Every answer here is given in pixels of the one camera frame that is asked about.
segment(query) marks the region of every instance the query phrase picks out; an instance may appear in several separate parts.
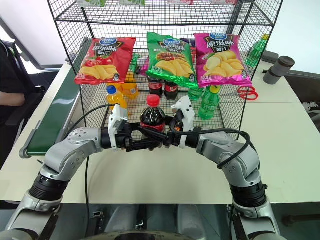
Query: wire shelf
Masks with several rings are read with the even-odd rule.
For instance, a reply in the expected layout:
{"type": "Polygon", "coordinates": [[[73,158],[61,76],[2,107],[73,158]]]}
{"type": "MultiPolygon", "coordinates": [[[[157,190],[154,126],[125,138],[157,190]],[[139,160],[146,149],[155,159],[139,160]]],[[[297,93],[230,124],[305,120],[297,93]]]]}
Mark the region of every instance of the wire shelf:
{"type": "MultiPolygon", "coordinates": [[[[174,38],[195,39],[195,33],[227,33],[239,35],[238,48],[242,62],[248,57],[250,48],[263,34],[271,36],[282,5],[282,0],[238,0],[236,5],[210,5],[207,0],[196,0],[193,5],[171,5],[166,0],[147,0],[145,6],[119,5],[109,0],[105,7],[79,7],[75,0],[47,0],[52,17],[60,35],[66,54],[75,73],[80,69],[91,39],[108,37],[135,37],[134,53],[148,54],[147,32],[171,35],[174,38]]],[[[251,79],[256,67],[245,66],[251,79]]],[[[129,100],[129,122],[140,122],[140,114],[146,107],[149,94],[148,80],[141,74],[135,75],[140,90],[136,100],[129,100]]],[[[240,129],[246,101],[235,93],[238,86],[225,85],[220,91],[220,105],[211,120],[198,118],[200,102],[192,103],[196,113],[195,127],[240,129]]],[[[82,85],[83,112],[106,104],[106,85],[82,85]]],[[[187,94],[180,88],[176,100],[187,94]]],[[[162,96],[161,107],[172,116],[170,106],[162,96]]],[[[86,118],[88,127],[101,128],[106,109],[101,108],[86,118]]]]}

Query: green soda bottle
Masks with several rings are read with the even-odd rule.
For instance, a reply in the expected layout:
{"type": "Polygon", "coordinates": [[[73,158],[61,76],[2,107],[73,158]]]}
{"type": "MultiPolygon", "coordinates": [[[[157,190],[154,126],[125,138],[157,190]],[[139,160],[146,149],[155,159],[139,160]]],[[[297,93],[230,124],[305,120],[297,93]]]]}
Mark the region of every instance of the green soda bottle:
{"type": "Polygon", "coordinates": [[[199,117],[206,120],[214,117],[215,110],[220,103],[219,91],[221,86],[211,86],[202,97],[199,108],[199,117]]]}
{"type": "Polygon", "coordinates": [[[188,91],[188,97],[190,100],[192,101],[196,101],[198,100],[199,98],[202,97],[202,93],[204,92],[204,89],[203,88],[195,88],[195,89],[189,89],[188,91]]]}
{"type": "Polygon", "coordinates": [[[261,39],[253,44],[252,49],[249,53],[249,56],[245,60],[245,64],[250,67],[255,67],[259,63],[260,56],[262,55],[263,50],[267,44],[269,34],[263,34],[261,39]]]}

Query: green bottle cap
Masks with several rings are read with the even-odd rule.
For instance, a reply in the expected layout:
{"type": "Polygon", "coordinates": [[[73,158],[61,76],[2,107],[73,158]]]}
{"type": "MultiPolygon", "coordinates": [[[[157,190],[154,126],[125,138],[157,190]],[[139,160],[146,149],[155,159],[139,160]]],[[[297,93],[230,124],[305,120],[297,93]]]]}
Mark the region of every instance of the green bottle cap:
{"type": "Polygon", "coordinates": [[[221,88],[220,85],[219,86],[212,85],[210,87],[210,92],[213,93],[213,94],[217,94],[220,91],[220,88],[221,88]]]}
{"type": "Polygon", "coordinates": [[[263,34],[261,37],[262,40],[268,40],[268,38],[269,38],[269,34],[263,34]]]}

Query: red chip bag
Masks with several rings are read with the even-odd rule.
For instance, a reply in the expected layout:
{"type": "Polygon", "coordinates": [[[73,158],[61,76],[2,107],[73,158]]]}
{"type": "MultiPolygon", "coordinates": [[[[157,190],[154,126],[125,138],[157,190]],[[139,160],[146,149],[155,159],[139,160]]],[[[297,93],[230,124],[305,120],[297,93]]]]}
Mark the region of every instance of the red chip bag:
{"type": "Polygon", "coordinates": [[[133,56],[135,37],[92,39],[75,76],[76,84],[124,83],[133,56]]]}

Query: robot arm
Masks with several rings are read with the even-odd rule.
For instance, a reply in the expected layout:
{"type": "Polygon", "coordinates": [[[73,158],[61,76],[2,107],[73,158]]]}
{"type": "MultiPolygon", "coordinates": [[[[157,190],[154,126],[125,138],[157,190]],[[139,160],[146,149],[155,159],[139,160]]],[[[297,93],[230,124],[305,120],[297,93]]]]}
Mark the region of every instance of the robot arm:
{"type": "MultiPolygon", "coordinates": [[[[181,98],[173,109],[183,120],[184,132],[197,130],[191,127],[194,111],[188,97],[181,98]]],[[[162,142],[166,147],[180,145],[181,148],[194,148],[200,155],[221,164],[243,146],[224,132],[182,137],[172,131],[165,134],[140,128],[139,124],[128,124],[127,120],[126,112],[116,105],[109,118],[108,130],[78,128],[64,141],[52,146],[45,155],[33,186],[26,192],[6,226],[6,231],[0,232],[0,240],[49,239],[69,181],[88,156],[103,149],[126,149],[130,152],[156,147],[162,142]],[[140,131],[148,138],[133,141],[132,131],[140,131]]],[[[259,157],[251,147],[222,166],[235,208],[235,214],[231,213],[235,229],[232,239],[255,239],[263,234],[272,234],[274,239],[278,239],[276,236],[280,234],[258,166],[259,157]]]]}

